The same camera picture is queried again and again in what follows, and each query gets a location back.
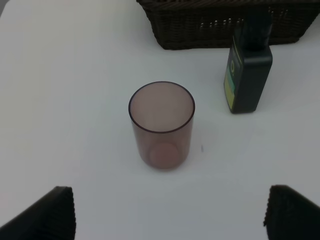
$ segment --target white table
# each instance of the white table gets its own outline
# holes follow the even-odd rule
[[[11,0],[0,19],[0,226],[71,186],[76,240],[267,240],[271,185],[320,204],[320,19],[272,52],[258,109],[232,115],[229,50],[163,50],[134,0]],[[140,159],[128,114],[135,90],[163,80],[196,102],[189,158],[169,172]]]

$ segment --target green label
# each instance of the green label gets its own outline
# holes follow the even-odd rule
[[[230,109],[232,109],[234,105],[236,87],[238,85],[242,68],[242,60],[235,45],[235,39],[233,39],[224,77],[224,92]]]

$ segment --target bottle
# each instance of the bottle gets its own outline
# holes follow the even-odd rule
[[[273,62],[271,29],[268,11],[256,11],[249,13],[243,27],[234,31],[224,78],[224,91],[233,114],[257,109]]]

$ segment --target plastic cup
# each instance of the plastic cup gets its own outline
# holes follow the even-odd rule
[[[168,170],[186,160],[195,109],[190,92],[173,82],[149,83],[133,94],[129,115],[145,163]]]

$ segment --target wicker basket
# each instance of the wicker basket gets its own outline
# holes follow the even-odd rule
[[[137,0],[157,42],[170,50],[226,48],[248,10],[273,16],[270,44],[295,43],[319,14],[320,0]]]

